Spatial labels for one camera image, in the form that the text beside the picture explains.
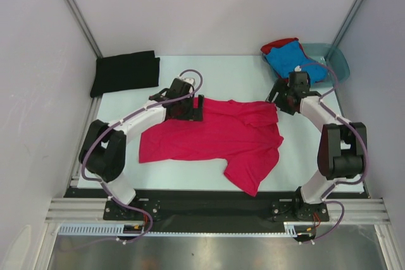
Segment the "pink t shirt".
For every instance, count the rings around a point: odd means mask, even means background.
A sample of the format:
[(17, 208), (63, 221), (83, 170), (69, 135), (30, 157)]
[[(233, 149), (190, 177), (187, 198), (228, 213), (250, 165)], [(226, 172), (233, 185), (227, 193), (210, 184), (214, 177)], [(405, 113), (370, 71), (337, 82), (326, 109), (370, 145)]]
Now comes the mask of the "pink t shirt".
[(246, 194), (277, 165), (283, 137), (274, 104), (205, 99), (202, 121), (167, 120), (142, 133), (139, 162), (224, 159), (224, 176)]

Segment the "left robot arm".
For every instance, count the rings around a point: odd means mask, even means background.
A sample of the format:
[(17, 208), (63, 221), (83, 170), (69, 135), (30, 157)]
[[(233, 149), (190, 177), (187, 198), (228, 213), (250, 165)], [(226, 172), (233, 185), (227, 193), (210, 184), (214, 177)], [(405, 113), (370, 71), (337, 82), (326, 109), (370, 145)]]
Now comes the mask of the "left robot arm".
[(78, 156), (81, 171), (95, 175), (94, 180), (106, 187), (108, 195), (118, 201), (118, 212), (126, 219), (135, 218), (140, 204), (129, 184), (124, 167), (127, 144), (144, 131), (164, 121), (175, 119), (202, 121), (204, 96), (194, 97), (200, 86), (194, 78), (176, 77), (170, 87), (149, 97), (138, 110), (111, 123), (93, 121)]

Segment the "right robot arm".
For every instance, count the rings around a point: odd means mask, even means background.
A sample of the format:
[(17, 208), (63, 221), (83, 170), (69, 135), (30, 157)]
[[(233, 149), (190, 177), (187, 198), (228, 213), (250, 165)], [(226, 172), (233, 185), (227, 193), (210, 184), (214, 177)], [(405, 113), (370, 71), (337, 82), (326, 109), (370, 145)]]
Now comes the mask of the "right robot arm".
[(311, 90), (305, 71), (293, 71), (287, 80), (278, 79), (266, 100), (287, 114), (303, 115), (321, 133), (318, 170), (295, 191), (291, 201), (272, 203), (273, 220), (328, 220), (325, 200), (330, 193), (339, 185), (357, 185), (364, 180), (368, 169), (365, 125), (331, 110), (322, 94)]

